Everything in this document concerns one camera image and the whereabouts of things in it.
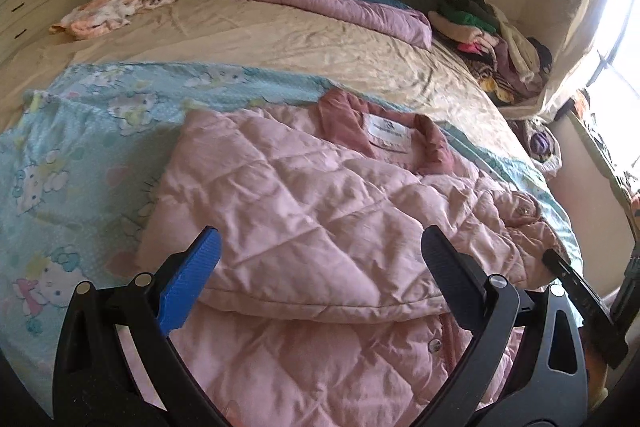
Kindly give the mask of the bag with purple clothes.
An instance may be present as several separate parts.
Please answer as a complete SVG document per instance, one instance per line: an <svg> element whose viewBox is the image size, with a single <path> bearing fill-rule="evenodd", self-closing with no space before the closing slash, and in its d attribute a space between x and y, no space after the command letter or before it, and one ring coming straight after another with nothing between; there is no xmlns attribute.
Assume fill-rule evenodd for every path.
<svg viewBox="0 0 640 427"><path fill-rule="evenodd" d="M562 168L562 155L551 130L534 120L511 120L510 128L544 179L554 178Z"/></svg>

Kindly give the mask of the pink quilted jacket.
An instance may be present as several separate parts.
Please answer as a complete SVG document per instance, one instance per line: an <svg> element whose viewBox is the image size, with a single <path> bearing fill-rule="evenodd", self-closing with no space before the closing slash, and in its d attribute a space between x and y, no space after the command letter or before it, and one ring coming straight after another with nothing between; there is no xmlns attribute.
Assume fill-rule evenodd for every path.
<svg viewBox="0 0 640 427"><path fill-rule="evenodd" d="M435 225L489 274L537 289L561 239L436 124L333 89L317 103L186 115L137 266L206 227L221 259L171 335L244 426L407 426L470 341L421 255Z"/></svg>

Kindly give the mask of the pile of assorted clothes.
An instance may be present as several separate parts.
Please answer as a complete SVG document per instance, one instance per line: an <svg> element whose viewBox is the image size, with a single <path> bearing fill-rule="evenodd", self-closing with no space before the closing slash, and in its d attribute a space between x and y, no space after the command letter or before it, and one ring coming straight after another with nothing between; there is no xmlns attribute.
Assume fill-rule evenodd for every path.
<svg viewBox="0 0 640 427"><path fill-rule="evenodd" d="M553 65L551 51L524 36L495 5L440 0L427 18L495 105L518 105L544 90Z"/></svg>

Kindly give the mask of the window with dark frame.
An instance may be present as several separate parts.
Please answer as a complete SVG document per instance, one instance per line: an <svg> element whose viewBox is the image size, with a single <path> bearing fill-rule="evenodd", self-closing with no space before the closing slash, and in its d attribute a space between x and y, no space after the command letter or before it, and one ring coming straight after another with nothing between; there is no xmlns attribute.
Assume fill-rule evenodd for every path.
<svg viewBox="0 0 640 427"><path fill-rule="evenodd" d="M591 48L586 128L616 173L639 186L639 0L605 0Z"/></svg>

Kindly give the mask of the beige bed sheet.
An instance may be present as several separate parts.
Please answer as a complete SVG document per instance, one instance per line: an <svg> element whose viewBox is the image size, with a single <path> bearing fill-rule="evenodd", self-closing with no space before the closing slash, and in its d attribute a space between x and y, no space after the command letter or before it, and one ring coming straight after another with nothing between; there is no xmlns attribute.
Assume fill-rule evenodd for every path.
<svg viewBox="0 0 640 427"><path fill-rule="evenodd" d="M215 62L317 75L453 124L477 146L528 156L457 55L340 20L248 0L179 0L135 16L101 38L44 34L1 66L1 126L14 124L28 89L46 89L70 64Z"/></svg>

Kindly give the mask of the teal Hello Kitty blanket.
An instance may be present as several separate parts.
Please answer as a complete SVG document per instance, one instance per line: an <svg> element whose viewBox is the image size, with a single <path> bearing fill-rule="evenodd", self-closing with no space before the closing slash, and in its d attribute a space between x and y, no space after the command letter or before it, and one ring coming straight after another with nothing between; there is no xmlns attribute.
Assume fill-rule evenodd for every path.
<svg viewBox="0 0 640 427"><path fill-rule="evenodd" d="M186 115L303 107L333 89L347 91L321 77L250 67L80 64L25 95L22 118L1 137L1 348L42 407L52 405L56 346L76 286L114 287L151 272L136 256ZM570 220L536 168L436 126L480 171L534 196L560 236L559 253L582 266Z"/></svg>

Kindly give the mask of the orange white floral cloth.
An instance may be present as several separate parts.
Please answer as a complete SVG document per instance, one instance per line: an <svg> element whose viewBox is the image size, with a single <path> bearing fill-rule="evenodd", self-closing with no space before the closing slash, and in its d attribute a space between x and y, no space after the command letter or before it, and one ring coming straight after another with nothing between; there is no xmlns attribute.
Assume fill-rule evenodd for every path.
<svg viewBox="0 0 640 427"><path fill-rule="evenodd" d="M49 27L50 34L64 34L89 40L109 34L131 23L140 13L162 8L178 0L92 0L76 6Z"/></svg>

